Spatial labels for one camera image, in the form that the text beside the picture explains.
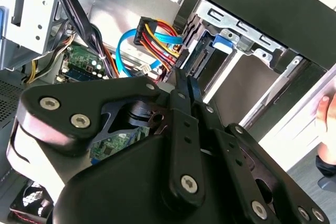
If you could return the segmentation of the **person hand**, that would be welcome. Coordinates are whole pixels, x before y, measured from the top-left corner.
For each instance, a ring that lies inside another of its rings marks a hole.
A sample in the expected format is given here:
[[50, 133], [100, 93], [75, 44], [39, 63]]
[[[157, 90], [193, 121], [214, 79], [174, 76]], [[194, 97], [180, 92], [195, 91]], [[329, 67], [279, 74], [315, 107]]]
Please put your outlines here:
[[316, 112], [316, 127], [321, 133], [335, 129], [335, 95], [333, 98], [323, 96]]

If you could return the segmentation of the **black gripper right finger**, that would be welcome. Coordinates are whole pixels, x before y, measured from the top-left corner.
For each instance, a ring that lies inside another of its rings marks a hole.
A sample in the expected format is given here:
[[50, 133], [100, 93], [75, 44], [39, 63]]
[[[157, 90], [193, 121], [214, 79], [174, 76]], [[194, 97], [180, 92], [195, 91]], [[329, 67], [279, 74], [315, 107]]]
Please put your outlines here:
[[327, 215], [238, 124], [224, 127], [202, 102], [197, 80], [187, 78], [192, 113], [200, 120], [203, 147], [221, 169], [219, 190], [231, 223], [329, 223]]

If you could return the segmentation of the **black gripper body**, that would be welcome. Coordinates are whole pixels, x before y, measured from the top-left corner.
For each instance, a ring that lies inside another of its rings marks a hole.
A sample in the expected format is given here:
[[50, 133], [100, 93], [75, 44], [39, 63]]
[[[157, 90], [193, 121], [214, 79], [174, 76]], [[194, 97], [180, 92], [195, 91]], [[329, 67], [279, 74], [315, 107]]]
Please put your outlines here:
[[248, 223], [218, 159], [205, 151], [203, 205], [166, 204], [165, 148], [163, 138], [151, 137], [75, 175], [55, 204], [53, 223]]

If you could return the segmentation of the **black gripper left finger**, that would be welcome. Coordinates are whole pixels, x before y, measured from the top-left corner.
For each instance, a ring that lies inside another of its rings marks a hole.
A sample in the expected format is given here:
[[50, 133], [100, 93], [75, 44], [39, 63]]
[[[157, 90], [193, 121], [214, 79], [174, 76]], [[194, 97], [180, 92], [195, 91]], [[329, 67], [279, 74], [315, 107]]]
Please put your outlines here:
[[7, 159], [13, 169], [42, 185], [57, 201], [66, 183], [88, 167], [84, 156], [93, 143], [134, 126], [153, 133], [125, 148], [167, 147], [163, 190], [175, 202], [197, 207], [205, 197], [198, 120], [202, 105], [194, 77], [175, 72], [172, 91], [146, 77], [71, 82], [25, 90], [18, 102]]

